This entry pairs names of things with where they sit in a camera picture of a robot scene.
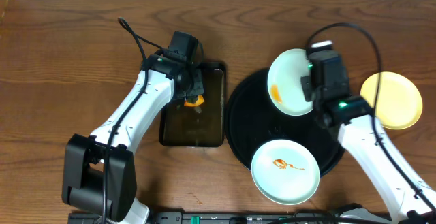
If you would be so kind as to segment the orange green sponge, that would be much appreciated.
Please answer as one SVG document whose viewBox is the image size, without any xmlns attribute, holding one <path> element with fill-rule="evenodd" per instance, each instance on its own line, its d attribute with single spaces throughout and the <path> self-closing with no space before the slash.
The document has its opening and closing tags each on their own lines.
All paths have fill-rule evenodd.
<svg viewBox="0 0 436 224">
<path fill-rule="evenodd" d="M 185 100 L 184 106 L 187 106 L 187 107 L 196 107 L 196 106 L 202 105 L 203 103 L 204 103 L 203 96 L 202 95 L 197 95 L 197 96 L 194 96 L 194 97 L 187 98 Z"/>
</svg>

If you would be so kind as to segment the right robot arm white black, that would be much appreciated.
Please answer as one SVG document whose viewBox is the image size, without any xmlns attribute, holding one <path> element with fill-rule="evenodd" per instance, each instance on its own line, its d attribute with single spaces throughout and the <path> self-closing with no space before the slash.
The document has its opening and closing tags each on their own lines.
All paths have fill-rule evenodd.
<svg viewBox="0 0 436 224">
<path fill-rule="evenodd" d="M 405 160 L 374 115 L 375 106 L 346 93 L 348 80 L 331 86 L 305 74 L 298 79 L 322 127 L 364 170 L 393 223 L 434 223 L 435 190 Z"/>
</svg>

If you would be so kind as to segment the light blue plate front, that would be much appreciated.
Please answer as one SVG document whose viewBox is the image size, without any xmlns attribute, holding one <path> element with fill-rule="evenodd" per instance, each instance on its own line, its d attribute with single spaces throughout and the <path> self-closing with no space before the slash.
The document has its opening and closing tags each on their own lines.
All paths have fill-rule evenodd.
<svg viewBox="0 0 436 224">
<path fill-rule="evenodd" d="M 310 199 L 321 178 L 314 156 L 299 143 L 284 139 L 266 142 L 255 151 L 251 176 L 265 197 L 283 205 Z"/>
</svg>

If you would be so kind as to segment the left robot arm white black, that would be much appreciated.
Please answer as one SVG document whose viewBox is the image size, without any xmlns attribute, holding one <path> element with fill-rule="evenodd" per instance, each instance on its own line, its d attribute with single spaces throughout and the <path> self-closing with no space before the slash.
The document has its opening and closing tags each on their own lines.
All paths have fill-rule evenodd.
<svg viewBox="0 0 436 224">
<path fill-rule="evenodd" d="M 146 223 L 136 198 L 134 155 L 157 114 L 175 99 L 204 92 L 202 62 L 152 54 L 132 90 L 89 136 L 74 134 L 65 148 L 64 203 L 99 215 L 98 223 Z"/>
</svg>

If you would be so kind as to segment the yellow plate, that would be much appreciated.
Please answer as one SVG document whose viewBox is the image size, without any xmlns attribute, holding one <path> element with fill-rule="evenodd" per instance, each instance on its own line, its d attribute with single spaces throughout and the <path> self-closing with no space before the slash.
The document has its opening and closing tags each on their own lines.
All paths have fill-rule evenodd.
<svg viewBox="0 0 436 224">
<path fill-rule="evenodd" d="M 384 71 L 377 100 L 376 117 L 383 127 L 400 130 L 414 125 L 422 114 L 422 97 L 412 81 Z"/>
</svg>

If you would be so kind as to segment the light blue plate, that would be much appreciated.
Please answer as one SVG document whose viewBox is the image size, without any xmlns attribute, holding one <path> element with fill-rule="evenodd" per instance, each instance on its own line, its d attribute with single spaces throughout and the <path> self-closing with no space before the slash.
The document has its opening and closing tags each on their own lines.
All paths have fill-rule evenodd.
<svg viewBox="0 0 436 224">
<path fill-rule="evenodd" d="M 310 199 L 321 178 L 314 156 L 299 143 L 284 139 L 266 142 L 255 151 L 251 176 L 265 197 L 283 205 Z"/>
<path fill-rule="evenodd" d="M 309 61 L 303 49 L 282 52 L 270 66 L 267 90 L 275 107 L 290 116 L 302 116 L 313 109 L 306 101 L 300 79 L 309 75 Z"/>
</svg>

